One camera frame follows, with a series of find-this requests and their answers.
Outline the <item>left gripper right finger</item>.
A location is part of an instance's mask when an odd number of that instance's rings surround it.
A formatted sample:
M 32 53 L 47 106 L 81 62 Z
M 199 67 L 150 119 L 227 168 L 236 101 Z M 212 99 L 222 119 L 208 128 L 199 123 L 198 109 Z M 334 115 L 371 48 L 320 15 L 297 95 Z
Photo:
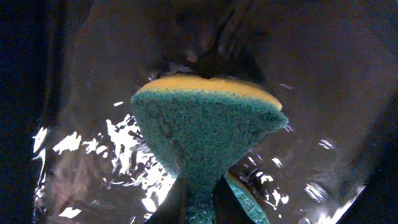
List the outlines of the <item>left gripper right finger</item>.
M 222 177 L 214 189 L 216 224 L 254 224 Z

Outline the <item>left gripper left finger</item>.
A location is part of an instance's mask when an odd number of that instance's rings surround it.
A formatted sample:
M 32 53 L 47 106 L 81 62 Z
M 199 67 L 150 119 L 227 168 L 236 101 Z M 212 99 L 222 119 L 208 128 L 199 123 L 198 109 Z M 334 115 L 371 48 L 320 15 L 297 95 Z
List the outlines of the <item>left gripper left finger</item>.
M 165 200 L 145 224 L 186 224 L 187 186 L 178 177 Z

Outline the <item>green yellow sponge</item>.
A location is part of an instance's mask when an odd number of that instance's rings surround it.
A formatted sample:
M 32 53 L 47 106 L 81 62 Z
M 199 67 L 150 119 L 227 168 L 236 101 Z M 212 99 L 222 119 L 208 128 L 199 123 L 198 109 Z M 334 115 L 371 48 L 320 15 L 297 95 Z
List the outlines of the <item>green yellow sponge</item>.
M 215 220 L 213 191 L 228 169 L 268 134 L 286 127 L 282 105 L 261 86 L 178 74 L 147 83 L 131 98 L 144 140 L 188 189 L 189 223 Z

